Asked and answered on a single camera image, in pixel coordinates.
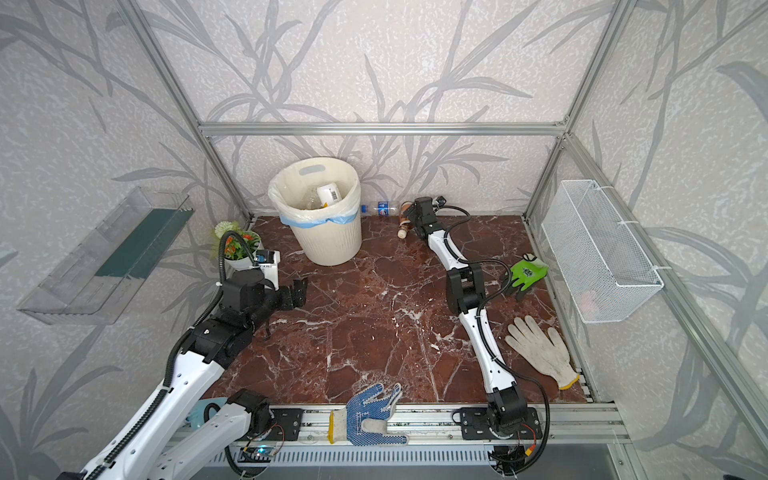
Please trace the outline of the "small potted artificial plant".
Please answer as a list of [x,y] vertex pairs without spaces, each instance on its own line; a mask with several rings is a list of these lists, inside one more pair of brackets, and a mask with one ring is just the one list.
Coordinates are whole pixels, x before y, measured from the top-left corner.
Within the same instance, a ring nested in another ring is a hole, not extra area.
[[256,251],[262,248],[261,237],[253,231],[242,229],[240,224],[236,221],[221,221],[213,230],[216,237],[215,252],[218,252],[220,240],[229,231],[237,233],[243,241],[239,241],[233,236],[229,236],[226,239],[224,247],[225,264],[235,271],[250,269],[253,266],[253,263],[249,259],[243,243],[247,244],[251,254],[255,259],[258,259]]

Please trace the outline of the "cream plastic waste bin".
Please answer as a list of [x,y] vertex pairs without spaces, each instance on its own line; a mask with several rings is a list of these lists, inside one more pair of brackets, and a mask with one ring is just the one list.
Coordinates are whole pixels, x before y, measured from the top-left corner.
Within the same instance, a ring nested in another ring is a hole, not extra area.
[[360,250],[361,184],[348,162],[331,157],[297,161],[271,179],[268,197],[313,263],[340,265]]

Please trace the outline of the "brown tea bottle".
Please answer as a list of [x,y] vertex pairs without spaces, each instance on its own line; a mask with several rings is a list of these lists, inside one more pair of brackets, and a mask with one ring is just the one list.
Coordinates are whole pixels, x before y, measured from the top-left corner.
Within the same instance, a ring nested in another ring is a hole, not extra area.
[[411,201],[406,201],[401,204],[399,209],[399,227],[397,236],[399,239],[405,239],[408,235],[408,231],[411,225],[411,220],[408,217],[408,211],[411,208],[413,203]]

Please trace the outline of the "white label bottle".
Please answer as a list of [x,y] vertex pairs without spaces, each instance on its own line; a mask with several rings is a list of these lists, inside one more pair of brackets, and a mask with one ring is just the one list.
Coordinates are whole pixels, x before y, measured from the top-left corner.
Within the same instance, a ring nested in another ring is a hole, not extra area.
[[322,208],[339,203],[343,196],[340,193],[338,185],[335,182],[331,182],[325,185],[321,185],[316,188],[316,193]]

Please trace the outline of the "aluminium front rail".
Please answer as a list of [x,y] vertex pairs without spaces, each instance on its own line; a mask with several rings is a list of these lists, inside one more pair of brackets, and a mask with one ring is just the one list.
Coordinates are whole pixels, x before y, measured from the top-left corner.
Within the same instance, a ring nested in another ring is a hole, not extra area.
[[[241,438],[240,446],[259,444],[277,447],[329,446],[331,415],[339,405],[277,405],[272,408],[275,426],[252,441]],[[390,437],[407,438],[409,446],[466,444],[625,444],[630,435],[618,408],[613,404],[534,404],[529,419],[507,433],[489,425],[486,408],[470,404],[405,404],[396,407],[388,420],[367,425]]]

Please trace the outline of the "light blue handled brush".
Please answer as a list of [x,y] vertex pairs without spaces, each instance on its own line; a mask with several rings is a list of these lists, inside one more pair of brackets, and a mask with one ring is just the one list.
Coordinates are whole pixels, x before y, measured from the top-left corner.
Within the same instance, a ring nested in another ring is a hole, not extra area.
[[199,400],[188,413],[183,426],[189,427],[191,430],[201,428],[208,420],[212,419],[218,413],[226,401],[226,397]]

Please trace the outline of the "clear crushed plastic bottle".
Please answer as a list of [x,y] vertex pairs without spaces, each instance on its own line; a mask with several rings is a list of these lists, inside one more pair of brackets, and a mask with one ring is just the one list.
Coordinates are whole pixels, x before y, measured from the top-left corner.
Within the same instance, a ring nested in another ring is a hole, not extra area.
[[302,208],[305,210],[317,210],[324,206],[316,189],[309,190],[302,200]]

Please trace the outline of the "clear acrylic wall shelf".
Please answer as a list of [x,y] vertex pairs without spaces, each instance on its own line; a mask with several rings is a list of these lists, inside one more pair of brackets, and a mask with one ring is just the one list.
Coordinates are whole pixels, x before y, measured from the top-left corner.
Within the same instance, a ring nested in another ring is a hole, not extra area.
[[134,188],[19,304],[47,325],[111,325],[194,214],[187,194]]

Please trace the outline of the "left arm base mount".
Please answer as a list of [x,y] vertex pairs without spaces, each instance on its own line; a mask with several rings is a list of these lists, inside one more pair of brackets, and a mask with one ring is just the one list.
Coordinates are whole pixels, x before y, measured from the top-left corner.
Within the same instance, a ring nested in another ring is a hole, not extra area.
[[251,415],[242,441],[287,441],[299,438],[304,410],[301,408],[266,408]]

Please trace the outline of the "green circuit board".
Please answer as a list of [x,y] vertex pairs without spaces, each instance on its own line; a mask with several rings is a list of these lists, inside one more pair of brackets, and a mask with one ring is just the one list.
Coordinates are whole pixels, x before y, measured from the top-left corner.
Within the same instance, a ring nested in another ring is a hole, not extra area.
[[240,464],[267,464],[276,459],[283,442],[249,443],[239,447],[235,460]]

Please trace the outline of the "blue label bottle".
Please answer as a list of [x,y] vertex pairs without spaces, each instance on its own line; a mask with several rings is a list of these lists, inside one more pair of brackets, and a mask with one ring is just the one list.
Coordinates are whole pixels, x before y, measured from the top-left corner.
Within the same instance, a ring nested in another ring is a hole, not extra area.
[[362,204],[360,212],[364,216],[397,216],[399,214],[399,207],[388,201],[378,201],[370,204]]

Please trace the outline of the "green black work glove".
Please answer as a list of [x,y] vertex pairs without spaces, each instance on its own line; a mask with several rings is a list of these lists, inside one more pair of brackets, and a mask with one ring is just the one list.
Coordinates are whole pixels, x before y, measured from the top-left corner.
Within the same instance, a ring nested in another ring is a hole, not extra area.
[[548,273],[549,266],[533,253],[526,253],[509,271],[510,286],[506,292],[520,302],[528,291]]

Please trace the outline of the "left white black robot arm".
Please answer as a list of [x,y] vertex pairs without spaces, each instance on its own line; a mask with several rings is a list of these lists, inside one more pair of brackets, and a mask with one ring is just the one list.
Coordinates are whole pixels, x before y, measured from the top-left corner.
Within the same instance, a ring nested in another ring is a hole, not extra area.
[[221,308],[188,329],[172,347],[154,393],[94,458],[61,479],[189,479],[237,440],[270,434],[276,422],[268,399],[242,389],[174,447],[169,440],[203,394],[277,311],[306,302],[308,281],[276,286],[254,268],[224,279]]

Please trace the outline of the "white bin liner bag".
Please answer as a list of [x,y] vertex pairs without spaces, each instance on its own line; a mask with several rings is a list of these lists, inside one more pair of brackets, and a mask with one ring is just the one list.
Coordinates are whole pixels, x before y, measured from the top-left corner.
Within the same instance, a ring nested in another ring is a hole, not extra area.
[[[343,199],[317,210],[302,208],[304,195],[321,185],[335,182]],[[358,173],[348,162],[331,157],[300,160],[280,170],[270,181],[268,197],[283,224],[309,229],[326,223],[344,225],[359,214],[361,184]]]

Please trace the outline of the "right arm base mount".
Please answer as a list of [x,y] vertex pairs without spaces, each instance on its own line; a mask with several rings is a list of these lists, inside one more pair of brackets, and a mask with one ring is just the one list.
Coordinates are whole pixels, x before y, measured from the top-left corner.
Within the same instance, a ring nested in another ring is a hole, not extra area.
[[487,407],[463,407],[454,410],[451,420],[460,427],[463,440],[528,441],[543,438],[545,420],[535,408],[529,407],[524,417],[502,424]]

